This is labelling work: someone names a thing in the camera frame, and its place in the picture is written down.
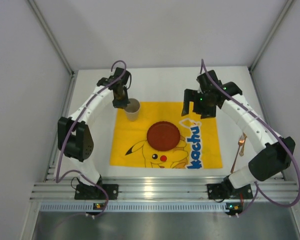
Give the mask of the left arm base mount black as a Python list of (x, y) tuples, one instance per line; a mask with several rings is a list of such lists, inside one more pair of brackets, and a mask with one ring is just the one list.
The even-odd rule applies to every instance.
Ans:
[[(117, 200), (119, 194), (118, 184), (103, 184), (101, 186), (108, 195), (109, 200)], [(75, 200), (106, 200), (106, 195), (97, 187), (79, 183), (75, 188)]]

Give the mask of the red plastic plate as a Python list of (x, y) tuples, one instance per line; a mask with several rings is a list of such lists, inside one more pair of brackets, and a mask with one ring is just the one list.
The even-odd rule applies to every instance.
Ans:
[(150, 126), (146, 134), (148, 144), (157, 151), (169, 151), (180, 142), (181, 134), (177, 126), (168, 121), (159, 121)]

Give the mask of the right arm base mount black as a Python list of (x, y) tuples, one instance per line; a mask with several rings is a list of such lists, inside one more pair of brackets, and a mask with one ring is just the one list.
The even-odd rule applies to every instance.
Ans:
[(251, 200), (253, 198), (250, 184), (241, 188), (233, 188), (223, 183), (209, 183), (206, 187), (208, 199), (219, 203), (224, 200)]

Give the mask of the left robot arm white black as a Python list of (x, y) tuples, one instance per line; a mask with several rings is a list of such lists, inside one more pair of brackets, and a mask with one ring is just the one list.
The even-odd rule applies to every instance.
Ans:
[[(111, 70), (109, 77), (101, 78), (91, 95), (68, 117), (61, 117), (57, 123), (57, 146), (60, 150), (56, 179), (59, 183), (69, 172), (79, 175), (79, 182), (88, 187), (101, 188), (102, 178), (91, 155), (94, 150), (91, 127), (107, 105), (115, 109), (124, 109), (130, 103), (127, 82), (132, 78), (126, 68)], [(60, 176), (63, 157), (69, 158), (75, 165), (74, 170)]]

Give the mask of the yellow Pikachu cloth placemat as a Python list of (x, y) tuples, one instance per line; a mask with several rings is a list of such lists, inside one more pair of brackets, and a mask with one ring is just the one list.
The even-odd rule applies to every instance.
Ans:
[(194, 112), (182, 116), (182, 102), (141, 102), (130, 121), (116, 115), (110, 165), (158, 169), (221, 169), (223, 167), (215, 118)]

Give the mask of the copper fork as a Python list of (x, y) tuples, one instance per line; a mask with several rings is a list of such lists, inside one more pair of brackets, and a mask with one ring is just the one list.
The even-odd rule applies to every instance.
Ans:
[(247, 139), (247, 135), (243, 132), (237, 142), (238, 148), (237, 148), (237, 152), (236, 152), (236, 155), (235, 155), (235, 158), (234, 158), (231, 170), (230, 170), (231, 173), (233, 173), (235, 171), (238, 156), (242, 157), (244, 155), (244, 147), (245, 147), (246, 139)]

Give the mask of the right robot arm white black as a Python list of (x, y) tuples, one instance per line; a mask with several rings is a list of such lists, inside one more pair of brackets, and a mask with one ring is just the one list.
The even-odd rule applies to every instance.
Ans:
[(222, 83), (214, 70), (199, 75), (196, 80), (199, 89), (184, 90), (182, 116), (189, 114), (190, 103), (193, 103), (192, 112), (202, 119), (214, 118), (220, 109), (247, 136), (256, 153), (246, 166), (224, 178), (228, 188), (239, 189), (256, 181), (263, 182), (291, 165), (295, 141), (281, 137), (263, 124), (234, 82)]

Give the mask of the beige paper cup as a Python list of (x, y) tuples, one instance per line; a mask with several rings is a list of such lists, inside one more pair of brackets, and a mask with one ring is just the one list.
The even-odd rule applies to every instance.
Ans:
[(134, 122), (138, 119), (139, 111), (141, 108), (140, 102), (135, 98), (129, 99), (129, 104), (124, 108), (125, 115), (127, 119)]

